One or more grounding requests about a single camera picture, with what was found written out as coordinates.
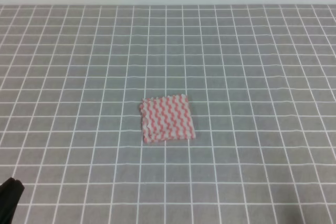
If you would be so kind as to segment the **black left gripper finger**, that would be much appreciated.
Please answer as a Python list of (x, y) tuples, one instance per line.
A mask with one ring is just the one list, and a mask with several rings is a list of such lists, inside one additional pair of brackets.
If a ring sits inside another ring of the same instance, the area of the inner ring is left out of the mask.
[(1, 224), (11, 224), (25, 187), (20, 180), (10, 177), (1, 184)]

